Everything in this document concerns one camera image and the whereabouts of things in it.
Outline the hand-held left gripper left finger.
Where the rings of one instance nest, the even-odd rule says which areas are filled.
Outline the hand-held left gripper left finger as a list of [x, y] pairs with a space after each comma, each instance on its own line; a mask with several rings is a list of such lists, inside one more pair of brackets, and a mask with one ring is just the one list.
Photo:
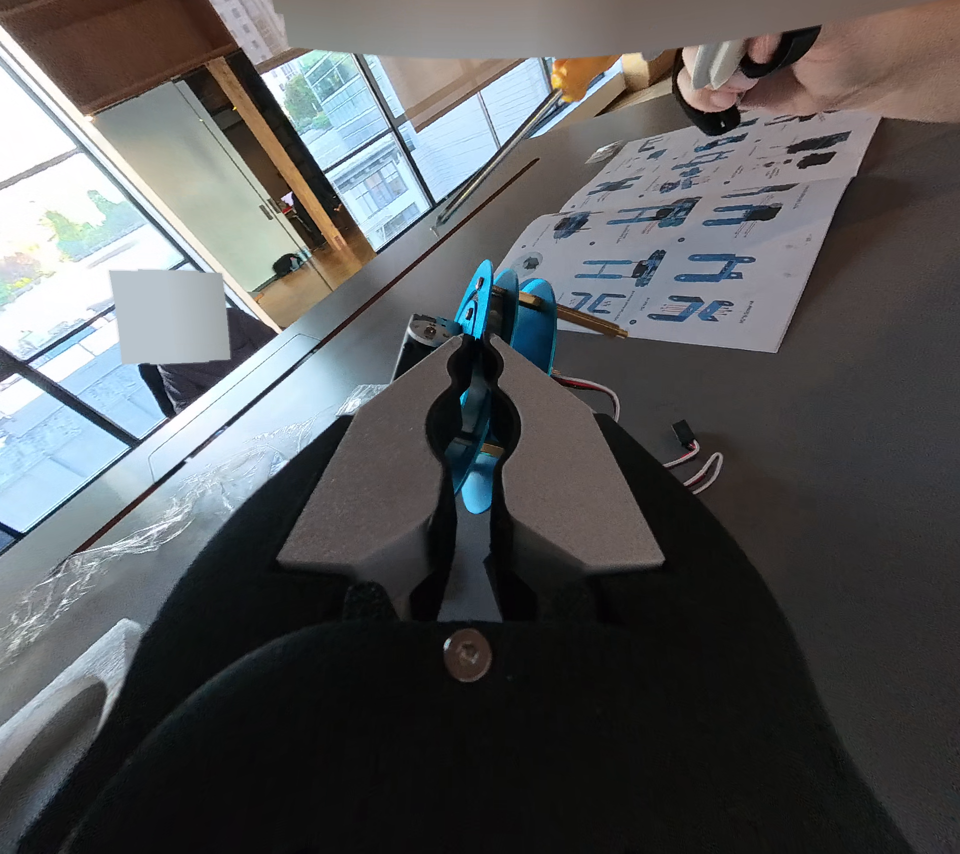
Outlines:
[[286, 570], [376, 583], [404, 619], [435, 620], [457, 512], [460, 338], [358, 409], [277, 555]]

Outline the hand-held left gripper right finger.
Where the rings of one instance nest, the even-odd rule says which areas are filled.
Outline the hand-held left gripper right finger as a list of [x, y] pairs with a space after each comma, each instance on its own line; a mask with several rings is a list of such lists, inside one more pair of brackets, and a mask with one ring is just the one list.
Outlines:
[[487, 337], [493, 471], [487, 575], [505, 621], [533, 621], [570, 584], [665, 556], [592, 408]]

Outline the blue toy robot arm base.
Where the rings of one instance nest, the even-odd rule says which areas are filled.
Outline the blue toy robot arm base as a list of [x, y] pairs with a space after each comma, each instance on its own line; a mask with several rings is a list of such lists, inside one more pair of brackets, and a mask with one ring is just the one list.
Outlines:
[[[559, 305], [546, 280], [521, 281], [514, 270], [495, 274], [491, 261], [486, 260], [467, 285], [452, 319], [418, 313], [410, 317], [390, 379], [396, 381], [457, 335], [479, 339], [489, 334], [500, 337], [562, 384], [598, 391], [598, 386], [567, 378], [554, 369], [559, 321], [608, 337], [626, 339], [629, 335], [610, 321]], [[495, 468], [503, 457], [503, 446], [492, 427], [491, 399], [482, 368], [475, 365], [472, 381], [460, 398], [462, 428], [446, 452], [454, 490], [473, 514], [491, 507]]]

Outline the person's right forearm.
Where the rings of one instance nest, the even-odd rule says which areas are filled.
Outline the person's right forearm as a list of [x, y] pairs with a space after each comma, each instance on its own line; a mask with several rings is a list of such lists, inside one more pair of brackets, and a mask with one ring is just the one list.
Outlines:
[[894, 90], [885, 117], [924, 123], [959, 121], [959, 0], [891, 11], [898, 24]]

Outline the grey desk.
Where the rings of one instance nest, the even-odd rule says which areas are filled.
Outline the grey desk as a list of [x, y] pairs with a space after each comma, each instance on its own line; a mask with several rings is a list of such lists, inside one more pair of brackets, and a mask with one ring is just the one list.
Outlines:
[[[357, 385], [386, 382], [409, 315], [447, 315], [480, 261], [594, 176], [595, 149], [686, 123], [664, 95], [526, 143], [441, 240], [408, 231], [9, 548], [3, 631], [73, 550], [162, 522], [180, 493], [213, 498], [165, 545], [107, 561], [2, 666], [2, 722], [119, 620], [146, 627], [226, 518], [214, 483], [252, 492]], [[881, 122], [778, 353], [564, 333], [557, 363], [617, 391], [664, 460], [680, 418], [723, 452], [702, 499], [791, 621], [849, 753], [913, 848], [958, 852], [958, 128]]]

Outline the person's right hand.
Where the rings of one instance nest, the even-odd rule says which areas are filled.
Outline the person's right hand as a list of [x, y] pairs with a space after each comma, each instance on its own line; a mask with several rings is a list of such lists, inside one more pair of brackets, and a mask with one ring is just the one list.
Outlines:
[[909, 19], [901, 10], [822, 27], [811, 49], [794, 65], [765, 78], [735, 73], [718, 89], [695, 89], [694, 48], [682, 50], [678, 91], [690, 106], [716, 113], [733, 106], [776, 113], [856, 109], [909, 119], [905, 63]]

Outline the cardboard box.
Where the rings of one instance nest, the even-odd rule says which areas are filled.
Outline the cardboard box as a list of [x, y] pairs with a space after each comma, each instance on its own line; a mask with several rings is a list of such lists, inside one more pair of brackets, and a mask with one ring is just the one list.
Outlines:
[[625, 90], [630, 93], [640, 92], [665, 78], [670, 78], [679, 52], [680, 49], [674, 48], [650, 57], [640, 53], [622, 55], [620, 61]]

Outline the tiny clear parts bag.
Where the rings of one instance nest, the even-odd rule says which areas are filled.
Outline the tiny clear parts bag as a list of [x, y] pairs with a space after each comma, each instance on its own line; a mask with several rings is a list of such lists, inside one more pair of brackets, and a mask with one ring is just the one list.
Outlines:
[[387, 384], [358, 385], [340, 405], [336, 412], [336, 417], [354, 416], [360, 408], [376, 398], [378, 394], [383, 392], [387, 387]]

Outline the instruction booklet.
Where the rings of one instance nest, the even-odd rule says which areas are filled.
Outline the instruction booklet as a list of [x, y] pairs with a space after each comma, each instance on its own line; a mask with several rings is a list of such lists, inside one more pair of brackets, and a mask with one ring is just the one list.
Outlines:
[[880, 119], [744, 111], [630, 141], [495, 273], [632, 338], [775, 353]]

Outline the clear plastic wrap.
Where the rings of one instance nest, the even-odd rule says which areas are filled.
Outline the clear plastic wrap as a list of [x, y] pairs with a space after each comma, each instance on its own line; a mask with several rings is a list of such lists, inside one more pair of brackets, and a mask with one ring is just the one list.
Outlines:
[[121, 560], [158, 552], [186, 534], [213, 534], [317, 436], [318, 416], [255, 436], [238, 453], [179, 482], [158, 517], [126, 536], [102, 540], [61, 561], [2, 614], [1, 666], [7, 668]]

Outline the white foam block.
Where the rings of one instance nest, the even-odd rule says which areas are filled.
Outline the white foam block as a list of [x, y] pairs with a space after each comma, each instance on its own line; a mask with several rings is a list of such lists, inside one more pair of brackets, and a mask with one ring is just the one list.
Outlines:
[[143, 634], [138, 622], [120, 620], [2, 724], [3, 789], [17, 775], [46, 771], [65, 749], [91, 743], [114, 708]]

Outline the large window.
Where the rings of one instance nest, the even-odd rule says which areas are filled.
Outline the large window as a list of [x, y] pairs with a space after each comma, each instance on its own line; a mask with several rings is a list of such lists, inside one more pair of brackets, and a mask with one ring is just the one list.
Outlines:
[[2, 549], [162, 425], [113, 272], [220, 272], [277, 328], [259, 295], [309, 242], [187, 83], [222, 101], [207, 67], [85, 115], [2, 28]]

